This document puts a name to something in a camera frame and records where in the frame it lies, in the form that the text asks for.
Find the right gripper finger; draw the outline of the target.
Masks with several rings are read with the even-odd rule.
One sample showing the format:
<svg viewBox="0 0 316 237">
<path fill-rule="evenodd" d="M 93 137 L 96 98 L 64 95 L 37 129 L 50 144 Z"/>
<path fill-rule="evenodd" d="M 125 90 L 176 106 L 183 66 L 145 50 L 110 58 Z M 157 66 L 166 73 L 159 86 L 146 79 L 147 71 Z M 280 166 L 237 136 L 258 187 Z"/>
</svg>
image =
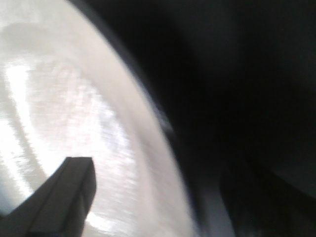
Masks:
<svg viewBox="0 0 316 237">
<path fill-rule="evenodd" d="M 80 237 L 96 193 L 92 158 L 67 157 L 28 199 L 0 221 L 2 237 Z"/>
</svg>

